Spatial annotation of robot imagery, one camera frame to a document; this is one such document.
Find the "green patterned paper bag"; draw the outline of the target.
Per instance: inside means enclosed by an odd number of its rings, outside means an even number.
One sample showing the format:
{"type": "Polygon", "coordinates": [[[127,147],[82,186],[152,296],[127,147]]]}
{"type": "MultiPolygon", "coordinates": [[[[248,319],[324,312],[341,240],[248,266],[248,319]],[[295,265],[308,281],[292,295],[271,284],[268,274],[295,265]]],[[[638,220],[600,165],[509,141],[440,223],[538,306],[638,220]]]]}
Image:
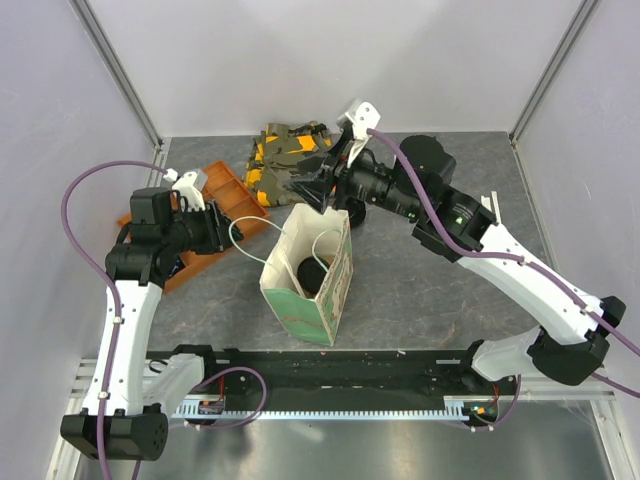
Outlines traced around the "green patterned paper bag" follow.
{"type": "Polygon", "coordinates": [[[280,232],[269,256],[243,253],[263,264],[266,303],[289,336],[332,346],[354,273],[348,212],[299,203],[283,225],[266,223],[280,232]]]}

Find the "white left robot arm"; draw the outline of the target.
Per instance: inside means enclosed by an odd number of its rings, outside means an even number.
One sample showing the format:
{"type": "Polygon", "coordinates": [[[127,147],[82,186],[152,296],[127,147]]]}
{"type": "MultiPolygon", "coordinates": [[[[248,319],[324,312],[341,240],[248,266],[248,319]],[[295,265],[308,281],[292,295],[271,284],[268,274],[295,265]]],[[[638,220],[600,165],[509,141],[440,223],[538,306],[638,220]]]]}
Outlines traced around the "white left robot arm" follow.
{"type": "Polygon", "coordinates": [[[136,190],[130,220],[105,258],[107,312],[89,391],[77,414],[63,417],[60,434],[89,458],[155,461],[168,423],[194,389],[219,382],[211,348],[181,345],[149,384],[144,372],[153,318],[177,258],[221,253],[242,239],[213,200],[200,206],[176,190],[136,190]]]}

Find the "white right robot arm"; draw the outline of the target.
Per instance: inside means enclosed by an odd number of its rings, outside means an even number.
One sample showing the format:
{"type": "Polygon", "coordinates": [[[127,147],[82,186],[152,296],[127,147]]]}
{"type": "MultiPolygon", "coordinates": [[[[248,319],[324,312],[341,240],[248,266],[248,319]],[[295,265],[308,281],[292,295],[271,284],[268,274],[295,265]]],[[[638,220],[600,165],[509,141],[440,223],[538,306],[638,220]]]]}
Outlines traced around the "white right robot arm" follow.
{"type": "Polygon", "coordinates": [[[572,285],[480,201],[452,187],[456,161],[436,138],[411,135],[395,143],[380,132],[374,136],[392,150],[393,165],[368,151],[349,161],[346,150],[355,142],[345,133],[304,161],[284,187],[318,212],[357,200],[406,218],[423,247],[489,281],[536,320],[525,333],[474,342],[457,371],[460,386],[477,394],[518,374],[539,372],[568,386],[598,377],[625,304],[572,285]]]}

